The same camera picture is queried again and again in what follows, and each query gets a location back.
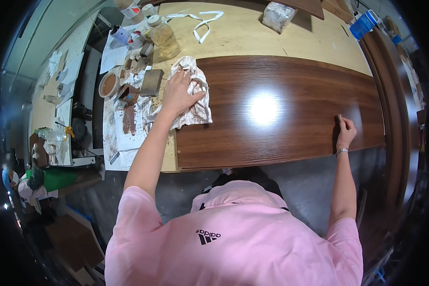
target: pink t-shirt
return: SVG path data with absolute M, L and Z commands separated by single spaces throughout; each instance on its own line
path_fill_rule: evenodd
M 107 285 L 360 285 L 353 219 L 323 239 L 281 207 L 258 184 L 232 181 L 162 225 L 151 196 L 127 188 L 107 247 Z

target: gray concrete floor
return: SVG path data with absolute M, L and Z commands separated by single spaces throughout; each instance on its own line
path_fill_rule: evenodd
M 350 152 L 349 161 L 356 189 L 383 176 L 386 152 L 379 147 Z M 261 166 L 275 180 L 291 213 L 321 236 L 327 232 L 335 156 Z M 156 204 L 164 223 L 187 214 L 192 199 L 222 174 L 221 170 L 161 174 L 156 188 Z M 106 246 L 116 223 L 117 207 L 127 172 L 107 171 L 106 180 L 57 199 L 89 215 L 102 244 Z

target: bracelet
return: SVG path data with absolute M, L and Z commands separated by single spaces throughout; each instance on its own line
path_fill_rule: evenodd
M 347 152 L 348 153 L 348 149 L 343 148 L 343 149 L 338 150 L 337 153 L 335 153 L 335 156 L 337 157 L 340 152 Z

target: paint can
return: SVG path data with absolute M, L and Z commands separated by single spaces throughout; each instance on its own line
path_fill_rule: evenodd
M 141 34 L 140 31 L 134 31 L 127 40 L 127 43 L 129 46 L 132 47 L 132 49 L 140 49 L 143 47 L 144 43 L 146 42 L 146 39 Z
M 127 45 L 129 34 L 121 26 L 114 26 L 110 35 L 124 46 Z

